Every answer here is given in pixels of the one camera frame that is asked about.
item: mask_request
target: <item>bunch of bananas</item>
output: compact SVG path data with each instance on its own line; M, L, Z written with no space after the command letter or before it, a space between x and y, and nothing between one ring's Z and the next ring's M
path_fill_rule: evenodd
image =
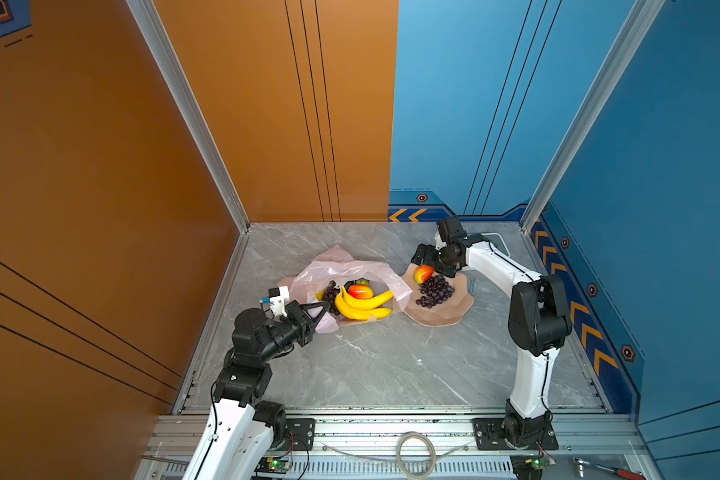
M342 287L341 295L336 296L336 308L350 320L368 320L371 316L382 319L392 313L392 309L379 307L392 300L392 297L392 292L387 290L373 298L359 299Z

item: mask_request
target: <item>grapes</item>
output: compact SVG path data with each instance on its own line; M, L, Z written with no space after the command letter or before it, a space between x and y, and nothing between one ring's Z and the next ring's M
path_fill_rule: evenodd
M338 288L336 288L336 282L333 280L328 283L328 286L326 289L322 292L322 300L324 302L330 302L331 308L328 309L328 311L333 315L338 315L338 308L336 308L336 297L341 293L342 291Z
M416 305L421 305L423 308L432 308L451 298L456 289L448 284L444 276L436 275L429 277L422 283L418 291L423 296L416 300Z

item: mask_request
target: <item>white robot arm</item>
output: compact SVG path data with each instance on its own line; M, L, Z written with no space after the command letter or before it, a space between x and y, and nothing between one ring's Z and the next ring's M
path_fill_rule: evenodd
M483 235L468 234L457 216L438 222L435 242L419 245L412 262L450 277L469 267L510 298L508 329L518 346L518 365L502 434L517 448L540 442L552 431L547 396L554 361L573 331L562 280L514 262Z

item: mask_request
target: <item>plastic bag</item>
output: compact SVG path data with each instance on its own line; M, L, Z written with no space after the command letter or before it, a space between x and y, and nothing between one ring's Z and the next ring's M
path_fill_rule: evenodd
M411 287L388 264L355 260L352 255L338 245L317 255L303 272L281 280L278 286L288 287L291 300L299 303L312 303L317 301L315 292L322 292L331 280L335 281L337 286L341 286L358 278L368 280L371 288L377 294L384 293L387 289L391 290L394 295L392 312L404 311L411 299L413 293ZM319 311L319 309L313 309L309 314L316 315ZM339 326L374 321L376 321L374 317L367 321L347 320L343 316L336 319L327 312L317 324L316 332L330 333L338 330Z

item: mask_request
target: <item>blue wall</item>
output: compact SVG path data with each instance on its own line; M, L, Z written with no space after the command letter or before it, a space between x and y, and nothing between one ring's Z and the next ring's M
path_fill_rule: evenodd
M390 187L431 190L460 215L528 201L632 4L401 0Z
M638 343L665 476L720 478L720 0L665 3L551 203Z

